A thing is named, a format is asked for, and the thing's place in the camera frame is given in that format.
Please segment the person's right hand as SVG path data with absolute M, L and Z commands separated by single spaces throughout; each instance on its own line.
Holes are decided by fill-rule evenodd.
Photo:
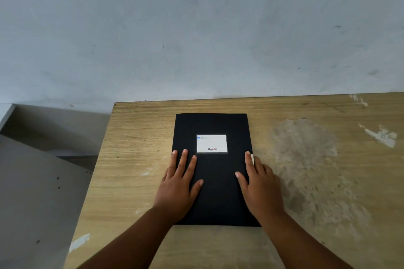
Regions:
M 263 228 L 275 225 L 285 215 L 280 179 L 272 168 L 245 152 L 248 193 L 242 193 L 245 203 Z

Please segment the person's left hand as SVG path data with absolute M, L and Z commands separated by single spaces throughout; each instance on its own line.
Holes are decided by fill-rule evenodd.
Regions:
M 167 167 L 158 187 L 152 209 L 162 214 L 162 219 L 169 225 L 182 220 L 189 212 L 195 200 L 190 200 L 189 193 L 192 188 L 197 157 L 192 156 L 185 168 L 182 179 L 175 179 L 174 174 L 178 167 L 182 152 L 173 150 L 169 166 Z

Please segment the black notebook with white label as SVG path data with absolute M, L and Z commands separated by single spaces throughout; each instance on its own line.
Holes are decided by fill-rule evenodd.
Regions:
M 253 154 L 248 116 L 245 113 L 180 113 L 176 115 L 172 150 L 188 150 L 188 167 L 197 157 L 189 187 L 204 184 L 190 210 L 177 225 L 260 227 L 248 210 L 235 176 L 248 181 L 245 152 Z

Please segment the person's left forearm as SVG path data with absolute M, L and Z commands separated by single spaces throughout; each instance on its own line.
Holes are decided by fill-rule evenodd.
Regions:
M 77 269 L 148 269 L 171 227 L 181 219 L 173 207 L 154 206 Z

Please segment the person's right forearm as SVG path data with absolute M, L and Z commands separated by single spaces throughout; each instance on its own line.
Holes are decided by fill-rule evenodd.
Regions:
M 286 269 L 354 269 L 308 234 L 285 212 L 263 212 L 257 220 Z

